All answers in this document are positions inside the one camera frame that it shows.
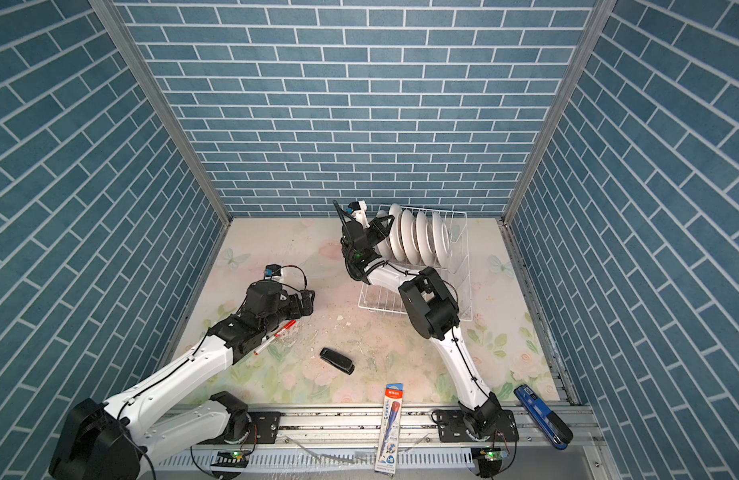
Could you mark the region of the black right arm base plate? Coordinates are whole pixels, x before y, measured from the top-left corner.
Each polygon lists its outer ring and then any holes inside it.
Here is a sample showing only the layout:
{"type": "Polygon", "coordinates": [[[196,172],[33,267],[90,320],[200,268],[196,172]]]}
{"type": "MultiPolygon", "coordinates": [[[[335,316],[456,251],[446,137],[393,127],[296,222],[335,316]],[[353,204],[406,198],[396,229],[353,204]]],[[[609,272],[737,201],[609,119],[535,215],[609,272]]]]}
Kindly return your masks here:
{"type": "Polygon", "coordinates": [[[497,417],[497,426],[485,434],[472,434],[467,430],[463,412],[461,410],[431,411],[431,420],[437,426],[439,441],[441,443],[465,443],[465,442],[517,442],[519,432],[515,423],[515,416],[511,410],[503,410],[497,417]]]}

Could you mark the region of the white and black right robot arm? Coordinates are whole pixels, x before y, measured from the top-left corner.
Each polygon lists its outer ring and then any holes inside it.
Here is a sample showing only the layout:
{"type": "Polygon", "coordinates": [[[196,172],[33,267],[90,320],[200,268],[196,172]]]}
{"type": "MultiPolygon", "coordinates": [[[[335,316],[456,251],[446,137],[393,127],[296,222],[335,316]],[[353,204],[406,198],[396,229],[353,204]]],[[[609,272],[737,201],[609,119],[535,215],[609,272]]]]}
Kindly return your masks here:
{"type": "Polygon", "coordinates": [[[354,210],[346,211],[338,203],[333,206],[341,223],[341,253],[349,277],[401,296],[411,325],[433,342],[447,366],[469,434],[478,440],[495,434],[503,408],[465,346],[459,304],[445,280],[431,267],[406,270],[375,252],[375,245],[391,234],[393,216],[359,221],[354,210]]]}

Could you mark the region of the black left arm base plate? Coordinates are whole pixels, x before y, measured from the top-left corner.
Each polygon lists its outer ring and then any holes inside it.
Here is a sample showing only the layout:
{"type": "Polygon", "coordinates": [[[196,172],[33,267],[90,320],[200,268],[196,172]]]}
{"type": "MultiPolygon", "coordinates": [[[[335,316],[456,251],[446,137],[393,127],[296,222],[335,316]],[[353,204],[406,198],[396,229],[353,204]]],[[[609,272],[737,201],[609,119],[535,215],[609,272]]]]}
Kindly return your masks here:
{"type": "Polygon", "coordinates": [[[226,410],[209,412],[206,409],[191,411],[190,419],[198,421],[198,432],[191,438],[194,446],[229,445],[232,447],[252,444],[273,444],[277,438],[280,412],[233,412],[226,410]]]}

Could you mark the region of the blue striped white plate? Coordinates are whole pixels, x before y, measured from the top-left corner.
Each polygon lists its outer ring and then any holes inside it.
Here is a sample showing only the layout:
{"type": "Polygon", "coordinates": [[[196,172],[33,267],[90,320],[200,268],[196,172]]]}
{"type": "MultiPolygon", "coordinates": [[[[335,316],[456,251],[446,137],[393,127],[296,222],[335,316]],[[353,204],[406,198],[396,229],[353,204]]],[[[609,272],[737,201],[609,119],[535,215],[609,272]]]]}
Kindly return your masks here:
{"type": "Polygon", "coordinates": [[[377,244],[377,247],[375,247],[375,250],[383,256],[386,260],[395,260],[395,254],[393,254],[393,250],[391,249],[391,233],[393,233],[393,222],[387,221],[385,222],[385,226],[389,228],[389,233],[385,235],[385,239],[381,241],[381,243],[377,244]]]}

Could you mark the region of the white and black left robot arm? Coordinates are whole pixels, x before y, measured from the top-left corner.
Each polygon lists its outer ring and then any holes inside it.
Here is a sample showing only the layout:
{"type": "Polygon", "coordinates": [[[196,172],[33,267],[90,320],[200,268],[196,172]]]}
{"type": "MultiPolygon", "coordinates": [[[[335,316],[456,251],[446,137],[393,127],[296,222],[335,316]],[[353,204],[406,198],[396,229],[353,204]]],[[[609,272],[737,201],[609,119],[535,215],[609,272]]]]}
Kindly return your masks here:
{"type": "Polygon", "coordinates": [[[289,293],[263,279],[249,285],[239,310],[217,322],[185,354],[103,402],[90,398],[67,414],[49,462],[54,479],[136,479],[143,468],[204,440],[235,444],[254,432],[248,406],[227,391],[201,406],[165,413],[207,379],[241,362],[285,324],[313,312],[315,293],[289,293]]]}

